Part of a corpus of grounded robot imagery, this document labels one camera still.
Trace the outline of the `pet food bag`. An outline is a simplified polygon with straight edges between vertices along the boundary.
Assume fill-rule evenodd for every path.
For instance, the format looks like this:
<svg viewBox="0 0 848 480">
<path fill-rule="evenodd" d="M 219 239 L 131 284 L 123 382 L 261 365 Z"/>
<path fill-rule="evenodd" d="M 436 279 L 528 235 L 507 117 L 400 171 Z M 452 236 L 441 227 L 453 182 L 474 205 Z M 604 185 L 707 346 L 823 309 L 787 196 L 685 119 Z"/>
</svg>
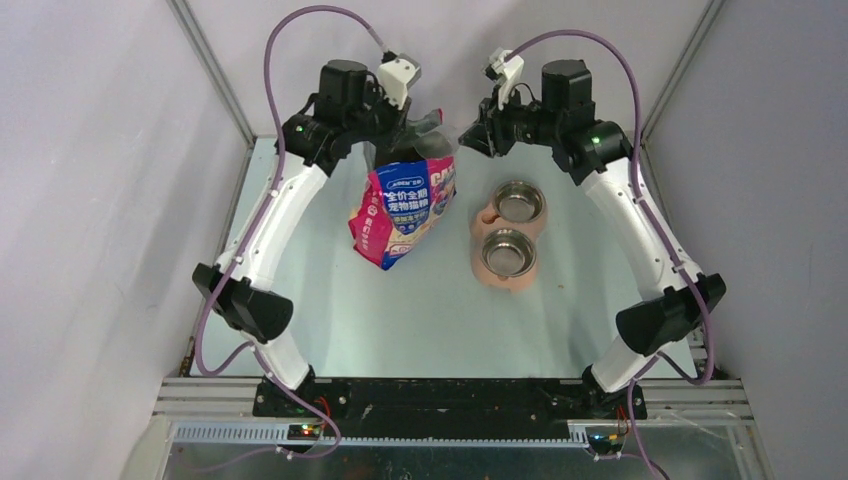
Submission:
<svg viewBox="0 0 848 480">
<path fill-rule="evenodd" d="M 363 147 L 368 174 L 348 227 L 354 250 L 383 270 L 420 243 L 456 195 L 454 157 L 431 157 L 431 131 L 444 125 L 443 110 L 414 121 L 418 136 L 408 147 L 389 155 Z"/>
</svg>

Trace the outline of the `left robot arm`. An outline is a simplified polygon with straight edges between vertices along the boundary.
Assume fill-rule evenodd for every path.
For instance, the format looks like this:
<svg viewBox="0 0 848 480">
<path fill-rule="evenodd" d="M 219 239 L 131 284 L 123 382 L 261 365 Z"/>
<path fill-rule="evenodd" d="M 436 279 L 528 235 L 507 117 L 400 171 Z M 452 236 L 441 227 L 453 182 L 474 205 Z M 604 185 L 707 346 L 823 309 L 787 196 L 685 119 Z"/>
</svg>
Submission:
<svg viewBox="0 0 848 480">
<path fill-rule="evenodd" d="M 193 272 L 204 313 L 217 313 L 246 338 L 266 375 L 282 385 L 277 402 L 292 416 L 312 411 L 316 390 L 304 382 L 312 368 L 289 329 L 294 305 L 272 290 L 282 254 L 354 145 L 390 150 L 397 144 L 407 124 L 409 90 L 420 76 L 420 65 L 405 55 L 384 57 L 374 72 L 352 60 L 328 61 L 316 92 L 281 124 L 277 165 L 234 244 Z"/>
</svg>

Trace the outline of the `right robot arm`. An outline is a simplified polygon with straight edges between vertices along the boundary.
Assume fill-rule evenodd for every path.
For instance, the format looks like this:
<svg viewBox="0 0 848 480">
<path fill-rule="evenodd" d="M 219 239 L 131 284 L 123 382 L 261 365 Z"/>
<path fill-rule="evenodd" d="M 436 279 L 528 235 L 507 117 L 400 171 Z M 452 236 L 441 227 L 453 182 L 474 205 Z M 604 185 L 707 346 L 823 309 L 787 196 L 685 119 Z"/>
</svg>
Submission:
<svg viewBox="0 0 848 480">
<path fill-rule="evenodd" d="M 523 67 L 522 58 L 491 60 L 485 73 L 495 86 L 460 143 L 488 157 L 504 156 L 517 143 L 550 148 L 618 236 L 642 300 L 617 314 L 617 337 L 588 369 L 583 408 L 606 418 L 620 407 L 620 390 L 654 357 L 705 324 L 727 287 L 720 275 L 702 271 L 656 213 L 622 128 L 596 118 L 585 62 L 545 64 L 541 96 L 529 103 L 516 90 Z"/>
</svg>

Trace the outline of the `clear plastic scoop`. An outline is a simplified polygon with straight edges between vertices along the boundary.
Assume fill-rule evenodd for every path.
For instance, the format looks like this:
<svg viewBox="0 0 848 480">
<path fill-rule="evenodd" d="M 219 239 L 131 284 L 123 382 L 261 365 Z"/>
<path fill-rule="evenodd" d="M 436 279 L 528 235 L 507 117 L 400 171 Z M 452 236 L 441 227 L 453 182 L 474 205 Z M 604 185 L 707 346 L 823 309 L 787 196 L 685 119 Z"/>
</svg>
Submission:
<svg viewBox="0 0 848 480">
<path fill-rule="evenodd" d="M 431 146 L 432 158 L 444 158 L 453 156 L 460 148 L 460 137 L 463 128 L 453 125 L 440 125 L 431 131 L 433 144 Z"/>
</svg>

